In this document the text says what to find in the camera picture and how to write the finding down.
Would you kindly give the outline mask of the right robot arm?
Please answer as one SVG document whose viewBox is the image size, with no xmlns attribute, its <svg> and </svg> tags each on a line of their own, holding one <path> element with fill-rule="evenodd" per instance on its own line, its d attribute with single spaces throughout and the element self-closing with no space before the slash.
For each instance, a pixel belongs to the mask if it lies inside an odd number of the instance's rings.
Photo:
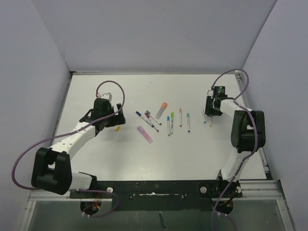
<svg viewBox="0 0 308 231">
<path fill-rule="evenodd" d="M 241 105 L 226 94 L 225 86 L 212 86 L 206 96 L 203 118 L 210 126 L 213 118 L 231 118 L 230 142 L 232 151 L 229 159 L 218 172 L 214 185 L 215 193 L 224 197 L 231 192 L 240 191 L 239 180 L 249 161 L 266 143 L 265 114 Z"/>
</svg>

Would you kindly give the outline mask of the orange cap pen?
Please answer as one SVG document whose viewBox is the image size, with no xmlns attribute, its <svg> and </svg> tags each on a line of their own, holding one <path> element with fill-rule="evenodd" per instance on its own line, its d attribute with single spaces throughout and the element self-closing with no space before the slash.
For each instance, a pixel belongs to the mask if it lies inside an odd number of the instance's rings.
<svg viewBox="0 0 308 231">
<path fill-rule="evenodd" d="M 179 127 L 182 127 L 182 108 L 179 108 Z"/>
</svg>

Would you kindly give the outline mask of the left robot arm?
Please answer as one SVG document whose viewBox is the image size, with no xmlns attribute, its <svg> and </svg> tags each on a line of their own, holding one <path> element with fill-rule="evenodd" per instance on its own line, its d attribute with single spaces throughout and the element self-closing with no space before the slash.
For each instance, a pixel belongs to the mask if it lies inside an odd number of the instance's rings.
<svg viewBox="0 0 308 231">
<path fill-rule="evenodd" d="M 118 103 L 113 107 L 111 101 L 111 93 L 95 99 L 93 108 L 79 120 L 71 135 L 49 148 L 37 150 L 31 178 L 33 187 L 59 195 L 69 190 L 81 190 L 88 198 L 97 194 L 96 176 L 73 172 L 71 159 L 103 129 L 125 124 L 122 105 Z"/>
</svg>

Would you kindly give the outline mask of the teal cap pen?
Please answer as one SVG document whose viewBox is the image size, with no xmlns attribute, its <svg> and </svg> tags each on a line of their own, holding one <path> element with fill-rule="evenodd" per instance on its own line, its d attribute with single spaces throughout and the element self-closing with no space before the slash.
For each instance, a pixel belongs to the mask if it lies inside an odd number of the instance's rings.
<svg viewBox="0 0 308 231">
<path fill-rule="evenodd" d="M 187 132 L 190 133 L 191 132 L 191 126 L 190 126 L 190 114 L 187 113 Z"/>
</svg>

